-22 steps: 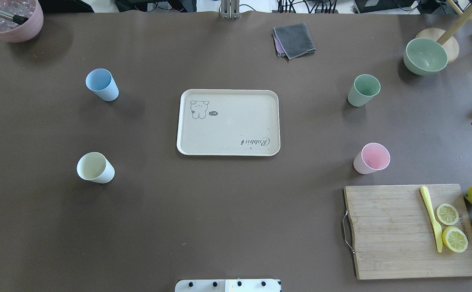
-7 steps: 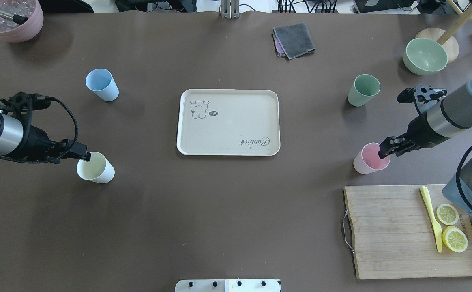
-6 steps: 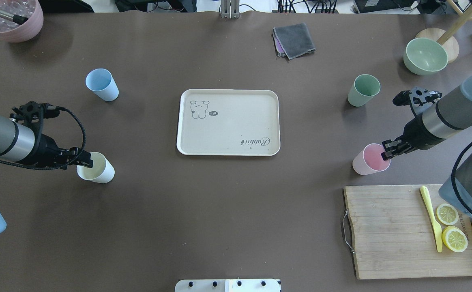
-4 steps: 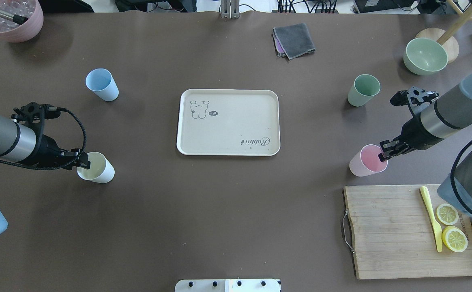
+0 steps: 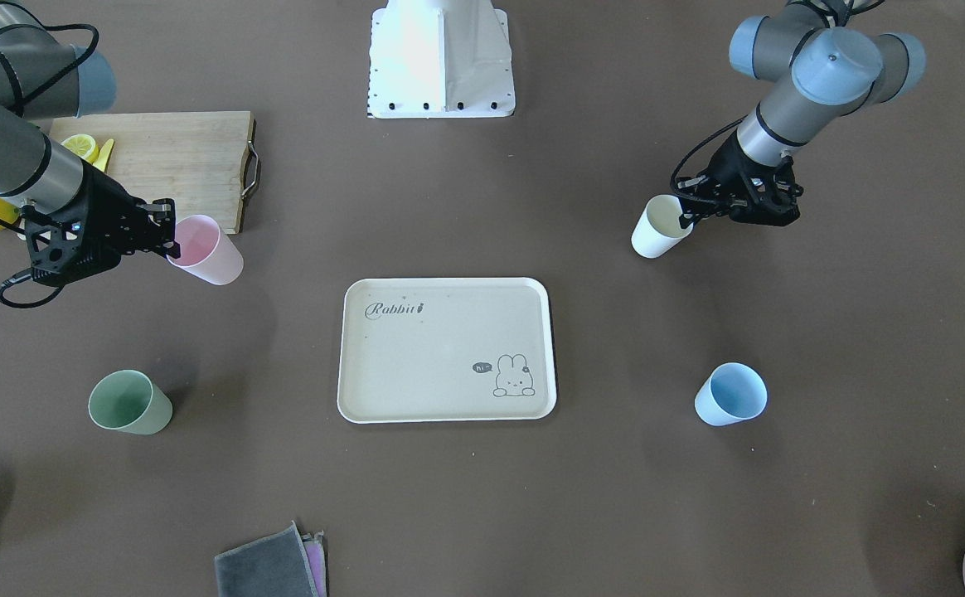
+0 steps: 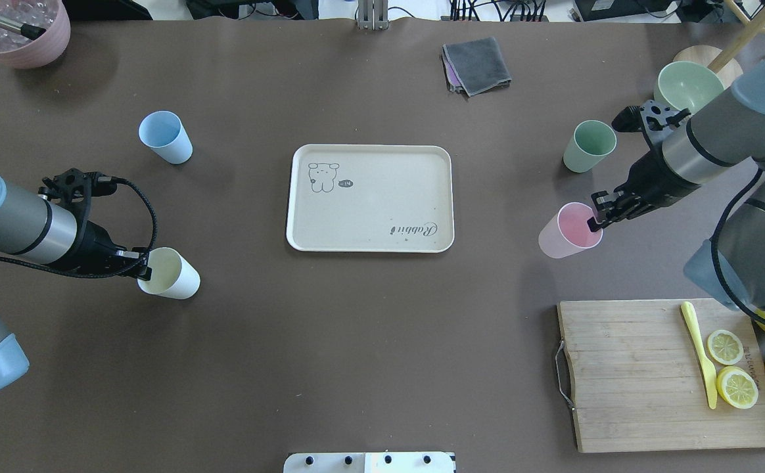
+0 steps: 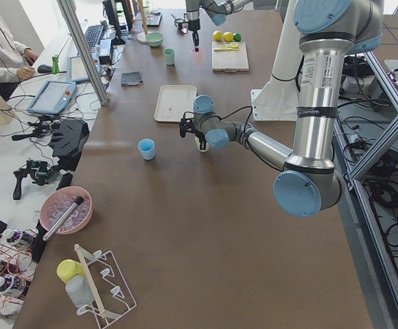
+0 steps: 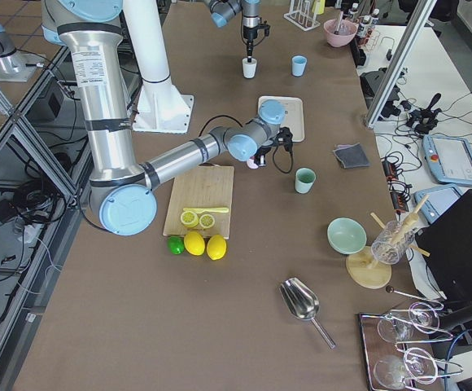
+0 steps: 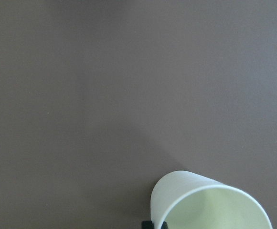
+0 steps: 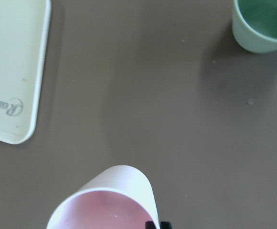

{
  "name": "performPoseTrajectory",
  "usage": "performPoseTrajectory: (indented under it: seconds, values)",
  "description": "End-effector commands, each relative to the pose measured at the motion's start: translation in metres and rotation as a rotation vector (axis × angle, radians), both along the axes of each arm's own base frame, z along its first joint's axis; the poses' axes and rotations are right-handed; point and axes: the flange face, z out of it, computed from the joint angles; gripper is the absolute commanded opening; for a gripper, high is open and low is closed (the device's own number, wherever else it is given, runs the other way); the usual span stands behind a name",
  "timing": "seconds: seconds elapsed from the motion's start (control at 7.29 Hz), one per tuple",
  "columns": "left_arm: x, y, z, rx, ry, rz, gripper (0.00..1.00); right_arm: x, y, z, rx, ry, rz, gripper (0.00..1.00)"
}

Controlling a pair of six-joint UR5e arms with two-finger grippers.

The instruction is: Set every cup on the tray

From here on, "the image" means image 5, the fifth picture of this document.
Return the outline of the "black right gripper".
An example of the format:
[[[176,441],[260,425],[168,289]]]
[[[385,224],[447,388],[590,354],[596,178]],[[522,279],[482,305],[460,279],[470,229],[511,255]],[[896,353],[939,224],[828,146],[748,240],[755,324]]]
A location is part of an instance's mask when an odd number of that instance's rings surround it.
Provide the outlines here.
[[[99,170],[85,170],[69,204],[51,214],[27,205],[22,218],[32,279],[47,287],[106,272],[137,250],[181,256],[175,201],[146,203]]]

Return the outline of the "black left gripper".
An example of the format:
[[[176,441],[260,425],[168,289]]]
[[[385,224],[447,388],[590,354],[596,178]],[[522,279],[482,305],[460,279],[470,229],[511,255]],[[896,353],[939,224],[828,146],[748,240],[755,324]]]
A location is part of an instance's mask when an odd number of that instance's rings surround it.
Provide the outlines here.
[[[672,173],[672,194],[678,197],[680,227],[687,230],[707,218],[728,216],[738,223],[789,226],[798,219],[798,197],[803,188],[793,173],[793,160],[780,158],[778,166],[759,165],[741,150],[735,133],[711,156],[695,177],[678,174],[687,159],[718,136],[713,133],[693,148]]]

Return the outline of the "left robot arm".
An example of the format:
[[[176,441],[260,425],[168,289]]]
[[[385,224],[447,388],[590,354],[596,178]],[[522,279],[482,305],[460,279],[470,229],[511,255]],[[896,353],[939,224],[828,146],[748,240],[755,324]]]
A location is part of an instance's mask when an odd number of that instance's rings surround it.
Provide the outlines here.
[[[732,67],[772,88],[750,113],[719,129],[724,143],[694,177],[671,174],[680,227],[728,216],[757,226],[798,219],[803,188],[793,156],[837,118],[912,90],[926,52],[917,37],[866,36],[849,27],[851,1],[789,1],[774,16],[744,19],[731,38]]]

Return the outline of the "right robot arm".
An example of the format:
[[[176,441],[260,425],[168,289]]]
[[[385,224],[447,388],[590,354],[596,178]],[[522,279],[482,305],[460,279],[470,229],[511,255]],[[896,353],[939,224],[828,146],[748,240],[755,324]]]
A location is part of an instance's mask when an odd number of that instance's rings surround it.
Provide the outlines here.
[[[60,288],[122,257],[177,257],[174,201],[131,196],[36,122],[106,112],[116,83],[96,49],[63,45],[24,5],[0,1],[0,199],[22,209],[24,276]]]

